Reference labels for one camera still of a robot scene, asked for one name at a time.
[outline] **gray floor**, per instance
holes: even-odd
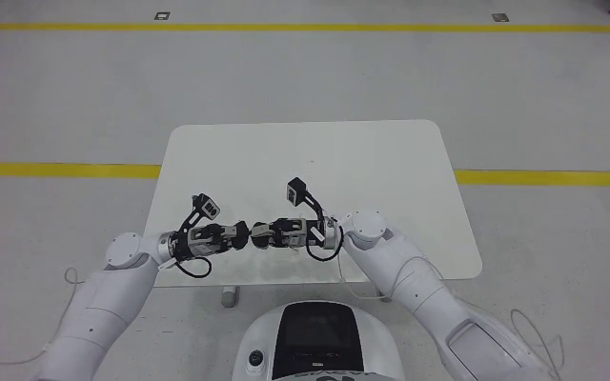
[[[599,2],[5,1],[2,22],[608,23]],[[609,170],[606,34],[0,31],[0,161],[160,163],[184,124],[426,118],[454,168]],[[39,350],[70,287],[108,242],[142,231],[154,181],[0,178],[0,359]],[[610,189],[460,187],[482,274],[451,285],[508,322],[523,309],[563,336],[565,380],[605,380]],[[373,292],[361,285],[363,293]],[[387,324],[409,380],[448,380],[394,304],[340,286],[153,290],[97,380],[226,380],[244,330],[283,303],[347,302]],[[534,340],[530,331],[527,337]],[[552,345],[559,355],[557,342]],[[31,366],[0,367],[22,379]]]

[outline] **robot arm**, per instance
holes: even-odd
[[[74,296],[62,330],[47,349],[32,380],[91,380],[114,341],[142,310],[159,269],[242,249],[248,228],[195,225],[202,217],[214,219],[218,206],[206,195],[193,197],[193,211],[178,231],[140,237],[126,232],[106,250],[106,267],[94,272]]]
[[[377,288],[419,321],[456,381],[552,380],[548,367],[490,314],[455,298],[424,254],[376,211],[340,222],[344,249]]]
[[[207,256],[240,250],[248,238],[259,249],[298,248],[318,261],[335,258],[343,246],[377,288],[409,310],[435,340],[441,361],[456,381],[552,380],[546,365],[497,319],[455,298],[438,279],[423,253],[399,231],[388,229],[378,211],[356,211],[337,222],[298,178],[288,184],[288,200],[304,202],[316,220],[279,218],[243,221],[224,227],[196,228],[203,217],[215,219],[218,206],[204,194],[193,197],[193,211],[178,231],[139,237],[124,233],[106,252],[107,266],[95,272],[74,300],[63,325],[43,357],[34,380],[91,380],[106,352],[141,311],[161,268],[176,265],[189,276],[212,271]],[[334,250],[320,258],[309,247]],[[196,275],[180,264],[200,259],[207,273]]]

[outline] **yellow line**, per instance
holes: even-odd
[[[413,31],[439,33],[610,33],[610,25],[519,24],[0,24],[0,30],[87,31]]]
[[[567,170],[454,170],[458,184],[610,187],[610,172]]]
[[[17,177],[159,177],[161,166],[147,164],[0,163],[0,176]],[[462,185],[610,187],[610,171],[455,170]]]
[[[0,163],[0,176],[19,177],[159,177],[161,166],[138,164]]]

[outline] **tabletop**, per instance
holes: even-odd
[[[481,260],[438,126],[427,120],[182,126],[173,131],[157,181],[145,234],[179,228],[191,196],[205,193],[221,209],[214,220],[272,222],[314,219],[304,204],[285,198],[299,177],[330,215],[381,211],[447,279],[467,279]],[[202,220],[199,225],[210,223]],[[349,282],[365,282],[347,252],[341,268]],[[191,278],[161,271],[156,287],[338,283],[337,261],[317,262],[304,248],[241,251],[208,257],[213,271]],[[205,272],[203,261],[185,264]]]

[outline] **black joint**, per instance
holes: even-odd
[[[248,229],[248,225],[246,225],[245,221],[239,221],[236,223],[235,228],[237,229],[237,237],[231,240],[231,244],[235,250],[242,250],[246,247],[246,245],[248,245],[250,230]]]
[[[256,222],[254,224],[254,227],[256,228],[257,226],[261,226],[261,225],[265,225],[265,223],[263,223],[263,222]],[[267,248],[269,248],[269,239],[270,238],[271,237],[269,237],[269,236],[252,237],[252,243],[258,249],[267,249]]]

